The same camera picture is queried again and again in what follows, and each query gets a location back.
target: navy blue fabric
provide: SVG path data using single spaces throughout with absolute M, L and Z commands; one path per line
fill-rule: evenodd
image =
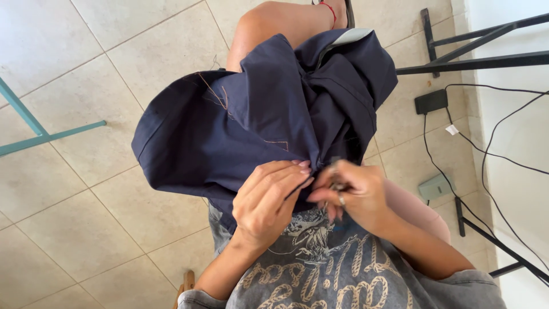
M 376 110 L 397 84 L 393 60 L 372 31 L 321 52 L 348 29 L 292 49 L 278 34 L 240 63 L 242 73 L 202 71 L 174 81 L 149 104 L 132 149 L 151 187 L 207 197 L 236 228 L 232 200 L 257 165 L 333 156 L 360 164 L 376 131 Z M 314 205 L 300 195 L 294 212 Z

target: sandal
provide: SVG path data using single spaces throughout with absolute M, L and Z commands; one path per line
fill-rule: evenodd
M 351 0 L 345 0 L 345 7 L 347 8 L 347 28 L 354 28 L 355 27 L 355 15 L 352 12 L 352 5 Z

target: white label tag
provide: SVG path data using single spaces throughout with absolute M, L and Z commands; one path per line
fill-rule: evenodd
M 459 131 L 456 129 L 454 125 L 451 125 L 448 128 L 446 128 L 446 131 L 450 132 L 450 134 L 452 135 L 456 135 L 459 133 Z

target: tile floor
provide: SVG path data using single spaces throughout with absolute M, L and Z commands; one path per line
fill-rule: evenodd
M 0 308 L 169 308 L 182 274 L 197 275 L 213 241 L 200 197 L 152 190 L 130 149 L 148 102 L 188 73 L 225 65 L 236 23 L 262 0 L 20 0 L 0 4 L 0 76 L 51 133 L 105 119 L 107 126 L 0 158 Z M 308 3 L 309 0 L 292 0 Z M 450 0 L 354 1 L 358 27 L 375 29 L 397 67 L 427 62 L 419 11 L 436 36 L 454 33 Z M 365 155 L 418 194 L 435 175 L 413 98 L 460 74 L 402 76 L 378 112 Z M 468 134 L 463 90 L 450 110 Z M 33 137 L 0 99 L 0 145 Z M 471 151 L 430 113 L 427 140 L 457 193 L 478 208 Z M 453 244 L 487 270 L 485 241 L 457 235 L 452 198 L 431 201 Z

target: silver ring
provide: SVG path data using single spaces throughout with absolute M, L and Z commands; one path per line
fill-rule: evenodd
M 341 191 L 338 191 L 338 198 L 339 198 L 339 203 L 341 204 L 341 206 L 343 208 L 345 208 L 345 200 L 343 199 L 343 196 L 341 195 Z

